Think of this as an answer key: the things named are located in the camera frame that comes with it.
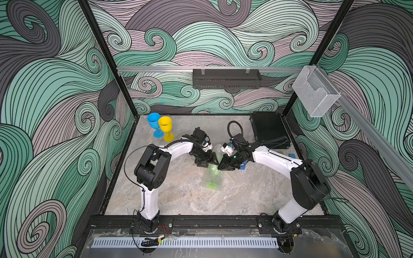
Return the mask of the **clear bubble wrap sheet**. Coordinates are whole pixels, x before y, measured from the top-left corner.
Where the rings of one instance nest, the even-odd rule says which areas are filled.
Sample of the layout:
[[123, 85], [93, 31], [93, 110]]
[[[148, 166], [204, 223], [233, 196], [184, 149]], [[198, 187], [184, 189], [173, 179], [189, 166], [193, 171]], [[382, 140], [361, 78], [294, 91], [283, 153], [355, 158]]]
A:
[[[221, 162], [223, 158], [224, 152], [221, 150], [222, 144], [218, 144], [214, 146], [213, 151], [216, 154], [217, 163]], [[202, 179], [202, 187], [213, 189], [213, 190], [220, 190], [223, 184], [223, 172], [218, 169], [218, 165], [210, 164], [208, 166], [207, 172], [204, 174]]]

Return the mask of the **green plastic wine glass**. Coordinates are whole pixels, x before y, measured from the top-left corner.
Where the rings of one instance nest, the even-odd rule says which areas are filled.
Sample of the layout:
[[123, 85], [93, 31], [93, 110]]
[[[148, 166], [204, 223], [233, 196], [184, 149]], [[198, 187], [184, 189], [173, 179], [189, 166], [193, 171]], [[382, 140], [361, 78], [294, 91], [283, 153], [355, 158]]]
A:
[[208, 169], [206, 186], [210, 189], [217, 190], [220, 187], [221, 181], [221, 171], [218, 170], [217, 166], [211, 165]]

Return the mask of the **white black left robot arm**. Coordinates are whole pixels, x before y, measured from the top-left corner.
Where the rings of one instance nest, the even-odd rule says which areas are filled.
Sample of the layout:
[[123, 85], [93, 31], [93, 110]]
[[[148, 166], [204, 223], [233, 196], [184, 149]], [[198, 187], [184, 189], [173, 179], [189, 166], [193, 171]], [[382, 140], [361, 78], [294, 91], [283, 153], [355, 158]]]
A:
[[158, 188], [166, 179], [170, 163], [185, 154], [193, 156], [198, 167], [219, 165], [208, 135], [197, 127], [192, 134], [185, 134], [163, 147], [148, 145], [135, 167], [134, 175], [142, 188], [139, 223], [146, 232], [157, 230], [160, 217]]

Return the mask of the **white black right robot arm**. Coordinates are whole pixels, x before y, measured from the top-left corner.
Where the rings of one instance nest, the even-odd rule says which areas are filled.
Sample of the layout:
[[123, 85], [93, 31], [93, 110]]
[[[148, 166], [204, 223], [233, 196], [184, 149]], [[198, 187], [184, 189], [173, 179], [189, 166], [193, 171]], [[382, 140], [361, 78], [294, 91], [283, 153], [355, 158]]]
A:
[[224, 153], [219, 170], [236, 170], [249, 161], [265, 165], [290, 180], [292, 198], [272, 216], [276, 233], [298, 232], [296, 220], [312, 210], [331, 192], [331, 187], [318, 164], [311, 160], [300, 160], [271, 150], [263, 143], [249, 143], [241, 134], [221, 147]]

